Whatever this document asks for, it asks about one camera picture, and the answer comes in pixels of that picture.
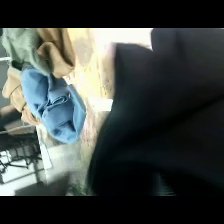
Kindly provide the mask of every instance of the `denim fabric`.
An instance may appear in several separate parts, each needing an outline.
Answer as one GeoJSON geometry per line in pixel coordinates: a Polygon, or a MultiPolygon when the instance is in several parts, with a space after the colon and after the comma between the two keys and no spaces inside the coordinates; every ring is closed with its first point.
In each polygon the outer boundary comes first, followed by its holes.
{"type": "Polygon", "coordinates": [[[60,142],[73,143],[82,130],[86,109],[78,93],[64,79],[42,75],[28,67],[22,72],[22,89],[30,111],[60,142]]]}

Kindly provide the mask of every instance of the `clothing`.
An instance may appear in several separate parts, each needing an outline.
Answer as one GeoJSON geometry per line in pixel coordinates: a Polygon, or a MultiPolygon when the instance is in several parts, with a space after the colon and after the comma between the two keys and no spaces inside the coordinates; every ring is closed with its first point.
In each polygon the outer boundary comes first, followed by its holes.
{"type": "Polygon", "coordinates": [[[32,125],[38,125],[40,123],[30,112],[23,97],[20,76],[14,73],[11,67],[8,69],[8,79],[3,87],[2,96],[10,98],[10,104],[13,105],[17,111],[22,113],[21,119],[24,122],[32,125]]]}
{"type": "Polygon", "coordinates": [[[224,194],[224,30],[154,29],[117,44],[115,96],[92,155],[96,195],[224,194]]]}
{"type": "Polygon", "coordinates": [[[22,72],[22,89],[31,112],[53,138],[63,143],[77,140],[86,109],[72,86],[67,86],[63,78],[44,76],[34,67],[27,67],[22,72]]]}
{"type": "Polygon", "coordinates": [[[47,62],[38,55],[40,37],[36,28],[4,28],[2,45],[11,57],[11,67],[20,74],[24,67],[33,65],[41,73],[50,73],[47,62]]]}
{"type": "Polygon", "coordinates": [[[56,78],[74,70],[75,55],[67,28],[37,28],[42,44],[38,54],[48,61],[51,73],[56,78]]]}

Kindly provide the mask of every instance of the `beige garment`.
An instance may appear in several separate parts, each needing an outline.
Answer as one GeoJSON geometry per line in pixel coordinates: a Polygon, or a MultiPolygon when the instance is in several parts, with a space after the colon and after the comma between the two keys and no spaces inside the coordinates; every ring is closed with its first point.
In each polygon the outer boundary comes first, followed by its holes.
{"type": "Polygon", "coordinates": [[[20,76],[15,73],[11,67],[8,69],[8,79],[3,87],[2,96],[10,98],[10,104],[22,113],[21,119],[24,122],[32,125],[40,123],[39,120],[30,112],[23,97],[20,76]]]}
{"type": "Polygon", "coordinates": [[[67,28],[37,28],[42,40],[38,54],[48,60],[52,74],[61,78],[75,68],[75,55],[67,28]]]}

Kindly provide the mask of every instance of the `pile of clothes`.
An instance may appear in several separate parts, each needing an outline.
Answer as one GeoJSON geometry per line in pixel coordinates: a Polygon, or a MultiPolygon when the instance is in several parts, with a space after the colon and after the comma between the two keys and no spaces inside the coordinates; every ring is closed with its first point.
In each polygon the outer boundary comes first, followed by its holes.
{"type": "Polygon", "coordinates": [[[63,76],[75,67],[75,55],[66,28],[3,28],[2,45],[10,56],[2,95],[29,124],[44,124],[63,143],[78,138],[86,109],[63,76]]]}

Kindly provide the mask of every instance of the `person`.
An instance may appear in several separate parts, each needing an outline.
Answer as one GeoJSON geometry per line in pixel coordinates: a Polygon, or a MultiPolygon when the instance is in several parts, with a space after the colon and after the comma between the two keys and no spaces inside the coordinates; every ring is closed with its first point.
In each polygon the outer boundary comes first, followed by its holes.
{"type": "Polygon", "coordinates": [[[224,30],[156,28],[151,41],[115,46],[114,100],[88,186],[99,196],[223,195],[224,30]]]}

